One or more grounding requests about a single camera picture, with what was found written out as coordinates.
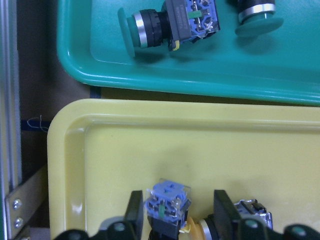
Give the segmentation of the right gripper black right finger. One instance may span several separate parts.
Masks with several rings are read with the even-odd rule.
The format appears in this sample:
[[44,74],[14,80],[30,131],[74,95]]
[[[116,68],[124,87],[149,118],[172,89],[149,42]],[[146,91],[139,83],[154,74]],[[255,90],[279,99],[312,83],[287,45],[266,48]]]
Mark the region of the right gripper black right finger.
[[214,225],[221,240],[237,240],[241,216],[227,192],[215,189],[213,192]]

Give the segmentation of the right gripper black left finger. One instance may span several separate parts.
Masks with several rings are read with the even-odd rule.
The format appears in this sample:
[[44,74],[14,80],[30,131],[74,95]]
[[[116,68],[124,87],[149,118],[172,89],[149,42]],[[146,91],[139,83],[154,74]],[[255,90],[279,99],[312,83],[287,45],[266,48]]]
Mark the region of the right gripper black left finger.
[[144,199],[142,190],[134,190],[131,192],[124,220],[132,227],[135,240],[140,240],[142,238],[144,225]]

